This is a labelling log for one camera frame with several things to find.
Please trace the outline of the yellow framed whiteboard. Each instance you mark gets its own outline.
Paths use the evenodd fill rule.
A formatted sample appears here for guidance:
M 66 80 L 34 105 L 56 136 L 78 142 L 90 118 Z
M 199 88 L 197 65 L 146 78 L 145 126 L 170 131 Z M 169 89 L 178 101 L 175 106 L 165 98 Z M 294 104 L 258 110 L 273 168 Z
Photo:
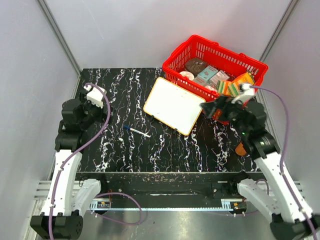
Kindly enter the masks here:
M 178 133 L 188 136 L 200 113 L 205 99 L 158 77 L 145 101 L 143 111 Z

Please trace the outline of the blue capped whiteboard marker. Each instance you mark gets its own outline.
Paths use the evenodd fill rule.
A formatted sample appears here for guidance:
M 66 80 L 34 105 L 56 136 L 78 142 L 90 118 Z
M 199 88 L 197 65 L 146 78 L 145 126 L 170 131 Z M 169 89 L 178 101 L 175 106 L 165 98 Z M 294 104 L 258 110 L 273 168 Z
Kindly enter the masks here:
M 142 136 L 145 136 L 146 138 L 150 138 L 150 137 L 151 137 L 151 136 L 148 135 L 147 133 L 141 132 L 141 131 L 136 130 L 136 129 L 132 128 L 132 127 L 129 127 L 129 126 L 127 126 L 127 125 L 124 125 L 123 127 L 124 127 L 125 129 L 131 131 L 131 132 L 135 132 L 135 133 L 137 133 L 137 134 L 140 134 L 140 135 L 142 135 Z

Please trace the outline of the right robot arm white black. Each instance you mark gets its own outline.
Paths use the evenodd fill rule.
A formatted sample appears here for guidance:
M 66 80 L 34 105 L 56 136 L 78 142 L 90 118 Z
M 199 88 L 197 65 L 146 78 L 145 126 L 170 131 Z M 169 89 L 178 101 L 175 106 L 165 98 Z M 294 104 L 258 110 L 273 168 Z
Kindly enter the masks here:
M 227 186 L 233 198 L 244 197 L 268 220 L 277 240 L 317 238 L 320 216 L 314 213 L 298 190 L 282 160 L 283 151 L 275 138 L 266 130 L 267 114 L 264 106 L 254 100 L 242 104 L 228 96 L 200 104 L 204 115 L 214 114 L 230 122 L 240 133 L 246 153 L 263 173 L 273 192 L 269 196 L 245 172 L 236 174 Z

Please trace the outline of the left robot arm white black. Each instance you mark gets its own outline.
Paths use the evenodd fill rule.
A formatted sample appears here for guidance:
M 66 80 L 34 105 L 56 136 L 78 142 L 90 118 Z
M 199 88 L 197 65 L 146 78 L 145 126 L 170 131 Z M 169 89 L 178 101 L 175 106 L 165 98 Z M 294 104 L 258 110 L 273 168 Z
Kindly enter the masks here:
M 102 133 L 99 131 L 89 139 L 87 130 L 94 123 L 102 123 L 104 130 L 110 121 L 111 107 L 104 100 L 106 91 L 98 87 L 83 90 L 78 98 L 62 104 L 48 195 L 40 214 L 30 220 L 30 227 L 44 240 L 77 240 L 93 199 L 107 195 L 108 185 L 95 178 L 85 179 L 79 191 L 73 193 L 83 151 Z

